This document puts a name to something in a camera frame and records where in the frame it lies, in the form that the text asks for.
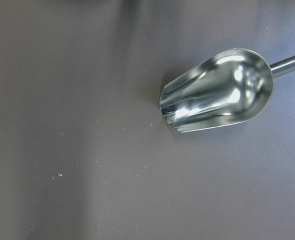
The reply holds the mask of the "metal scoop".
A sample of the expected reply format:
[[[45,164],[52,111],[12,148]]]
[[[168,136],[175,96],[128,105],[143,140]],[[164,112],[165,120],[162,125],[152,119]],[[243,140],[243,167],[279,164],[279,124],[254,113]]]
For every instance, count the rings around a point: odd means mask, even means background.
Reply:
[[[167,83],[159,107],[181,133],[243,123],[269,104],[274,79],[292,71],[295,56],[269,64],[252,50],[232,48]]]

